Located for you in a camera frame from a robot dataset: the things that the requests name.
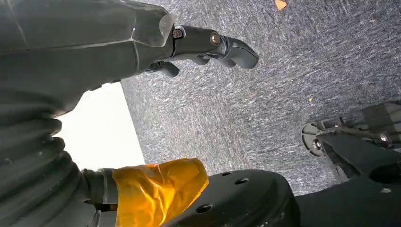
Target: gray carpet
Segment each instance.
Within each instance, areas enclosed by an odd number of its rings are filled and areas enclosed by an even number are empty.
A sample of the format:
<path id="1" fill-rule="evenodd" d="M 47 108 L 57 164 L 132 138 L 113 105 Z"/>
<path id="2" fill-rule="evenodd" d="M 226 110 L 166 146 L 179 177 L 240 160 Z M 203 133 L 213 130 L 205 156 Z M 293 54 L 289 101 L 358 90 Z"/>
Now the gray carpet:
<path id="1" fill-rule="evenodd" d="M 209 174 L 265 169 L 295 194 L 315 192 L 334 178 L 302 147 L 302 125 L 401 97 L 398 0 L 288 0 L 283 11 L 273 0 L 147 2 L 242 39 L 261 58 L 253 70 L 183 61 L 174 79 L 122 81 L 147 163 L 198 157 Z"/>

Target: bolt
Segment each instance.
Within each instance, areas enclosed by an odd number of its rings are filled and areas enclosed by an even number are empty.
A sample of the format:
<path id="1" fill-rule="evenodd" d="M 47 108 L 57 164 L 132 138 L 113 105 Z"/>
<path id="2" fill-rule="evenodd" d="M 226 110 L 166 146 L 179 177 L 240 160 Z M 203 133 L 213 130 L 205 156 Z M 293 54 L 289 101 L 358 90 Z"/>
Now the bolt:
<path id="1" fill-rule="evenodd" d="M 314 140 L 314 141 L 312 142 L 312 146 L 313 146 L 315 149 L 317 149 L 317 150 L 322 149 L 322 144 L 320 143 L 319 140 Z"/>
<path id="2" fill-rule="evenodd" d="M 218 46 L 220 45 L 220 35 L 217 34 L 217 32 L 212 32 L 212 34 L 210 35 L 210 42 L 215 45 Z"/>
<path id="3" fill-rule="evenodd" d="M 182 38 L 183 32 L 180 29 L 176 29 L 173 31 L 173 38 L 174 39 L 179 39 Z"/>
<path id="4" fill-rule="evenodd" d="M 391 188 L 383 188 L 381 191 L 381 193 L 391 193 Z"/>
<path id="5" fill-rule="evenodd" d="M 380 134 L 380 140 L 381 140 L 382 142 L 384 142 L 384 143 L 387 143 L 387 142 L 388 142 L 388 138 L 387 138 L 387 136 L 386 136 L 385 134 Z"/>

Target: white wall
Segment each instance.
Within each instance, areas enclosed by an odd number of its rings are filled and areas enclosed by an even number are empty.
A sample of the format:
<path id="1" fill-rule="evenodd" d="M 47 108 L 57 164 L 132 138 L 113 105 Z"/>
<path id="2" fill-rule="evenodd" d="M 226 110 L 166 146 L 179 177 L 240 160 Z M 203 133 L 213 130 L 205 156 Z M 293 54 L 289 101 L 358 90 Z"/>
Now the white wall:
<path id="1" fill-rule="evenodd" d="M 145 163 L 120 83 L 86 92 L 76 109 L 58 118 L 58 137 L 80 169 Z"/>

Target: orange tape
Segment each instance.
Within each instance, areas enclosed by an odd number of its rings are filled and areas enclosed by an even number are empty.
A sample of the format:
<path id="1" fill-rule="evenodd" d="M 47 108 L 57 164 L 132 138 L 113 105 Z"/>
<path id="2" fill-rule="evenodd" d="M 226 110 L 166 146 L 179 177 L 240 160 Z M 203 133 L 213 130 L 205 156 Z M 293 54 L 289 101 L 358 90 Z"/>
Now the orange tape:
<path id="1" fill-rule="evenodd" d="M 198 159 L 114 170 L 116 227 L 159 227 L 182 214 L 209 184 Z"/>

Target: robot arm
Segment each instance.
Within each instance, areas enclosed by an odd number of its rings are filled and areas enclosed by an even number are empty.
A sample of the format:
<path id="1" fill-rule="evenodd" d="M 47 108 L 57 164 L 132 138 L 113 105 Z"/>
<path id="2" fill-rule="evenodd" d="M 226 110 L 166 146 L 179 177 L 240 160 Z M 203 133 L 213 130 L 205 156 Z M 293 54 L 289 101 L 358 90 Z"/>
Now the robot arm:
<path id="1" fill-rule="evenodd" d="M 53 137 L 84 92 L 143 71 L 176 76 L 176 60 L 258 61 L 239 40 L 134 1 L 4 0 L 0 18 L 0 227 L 114 226 L 111 171 L 80 172 Z"/>

